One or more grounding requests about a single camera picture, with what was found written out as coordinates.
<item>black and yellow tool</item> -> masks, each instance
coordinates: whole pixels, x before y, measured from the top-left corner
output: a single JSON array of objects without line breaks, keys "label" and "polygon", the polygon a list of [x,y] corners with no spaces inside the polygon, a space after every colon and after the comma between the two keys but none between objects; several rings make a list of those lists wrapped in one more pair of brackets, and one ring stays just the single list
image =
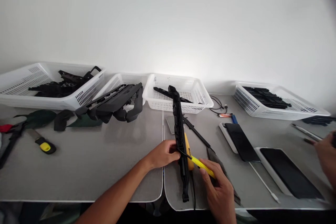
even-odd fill
[{"label": "black and yellow tool", "polygon": [[36,130],[27,129],[27,132],[35,139],[35,143],[40,146],[41,151],[43,151],[45,154],[50,155],[56,151],[55,145],[47,141],[44,137],[37,133]]},{"label": "black and yellow tool", "polygon": [[214,174],[214,172],[212,170],[210,170],[208,167],[206,167],[201,161],[199,161],[197,158],[195,158],[194,156],[191,155],[191,151],[190,151],[190,146],[189,146],[189,142],[188,142],[188,138],[186,133],[184,133],[184,138],[185,138],[185,148],[187,149],[187,153],[183,153],[182,151],[179,150],[179,152],[185,156],[187,156],[188,159],[188,168],[189,170],[193,170],[194,169],[194,164],[196,164],[198,166],[198,168],[203,168],[204,170],[206,170],[206,172],[213,177],[214,179],[216,179],[216,176]]}]

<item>white wall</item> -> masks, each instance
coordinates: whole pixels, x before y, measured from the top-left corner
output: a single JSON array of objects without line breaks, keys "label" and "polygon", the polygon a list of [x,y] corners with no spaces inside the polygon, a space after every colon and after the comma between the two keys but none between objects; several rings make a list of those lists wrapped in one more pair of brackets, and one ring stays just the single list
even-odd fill
[{"label": "white wall", "polygon": [[336,113],[334,0],[0,0],[0,72],[28,63],[280,84]]}]

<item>hand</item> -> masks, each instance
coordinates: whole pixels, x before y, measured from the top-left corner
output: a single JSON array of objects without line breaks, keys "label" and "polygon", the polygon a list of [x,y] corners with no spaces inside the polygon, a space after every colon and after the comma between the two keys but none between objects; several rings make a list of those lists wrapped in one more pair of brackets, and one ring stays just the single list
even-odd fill
[{"label": "hand", "polygon": [[218,187],[214,187],[206,170],[200,169],[212,215],[218,224],[237,223],[233,186],[224,175],[222,168],[218,163],[207,159],[200,159],[200,161],[213,171],[219,185]]},{"label": "hand", "polygon": [[160,168],[180,159],[179,152],[169,153],[169,150],[176,145],[176,140],[164,140],[143,158],[150,170]]},{"label": "hand", "polygon": [[336,149],[331,142],[334,132],[330,132],[326,138],[314,145],[324,174],[327,176],[333,189],[336,191]]}]

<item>white stylus pen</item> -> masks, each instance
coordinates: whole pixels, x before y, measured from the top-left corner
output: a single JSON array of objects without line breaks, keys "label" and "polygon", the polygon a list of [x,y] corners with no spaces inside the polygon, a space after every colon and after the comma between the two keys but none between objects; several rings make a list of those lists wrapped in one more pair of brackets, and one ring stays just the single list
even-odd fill
[{"label": "white stylus pen", "polygon": [[264,184],[264,186],[267,188],[267,190],[269,191],[269,193],[271,194],[271,196],[273,197],[273,199],[278,202],[280,204],[280,200],[278,199],[278,197],[271,191],[271,189],[266,185],[265,181],[260,177],[259,173],[257,172],[257,170],[253,167],[253,165],[251,164],[251,162],[249,162],[250,166],[252,166],[254,172],[258,175],[258,177],[260,178],[261,182]]},{"label": "white stylus pen", "polygon": [[315,134],[311,133],[308,130],[305,130],[304,128],[297,126],[296,124],[292,124],[295,128],[297,128],[299,131],[301,131],[302,133],[305,133],[307,136],[311,137],[312,139],[314,139],[317,142],[320,142],[322,140],[322,138],[320,138],[319,136],[316,136]]}]

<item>black phone screen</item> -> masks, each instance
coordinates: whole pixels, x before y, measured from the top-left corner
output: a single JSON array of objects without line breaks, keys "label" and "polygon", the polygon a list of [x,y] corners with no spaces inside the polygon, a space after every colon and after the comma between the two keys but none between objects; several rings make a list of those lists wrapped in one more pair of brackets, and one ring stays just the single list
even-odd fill
[{"label": "black phone screen", "polygon": [[261,148],[260,152],[294,197],[324,199],[317,188],[282,150]]},{"label": "black phone screen", "polygon": [[258,155],[245,136],[239,124],[225,123],[225,127],[234,143],[240,158],[244,162],[260,162]]}]

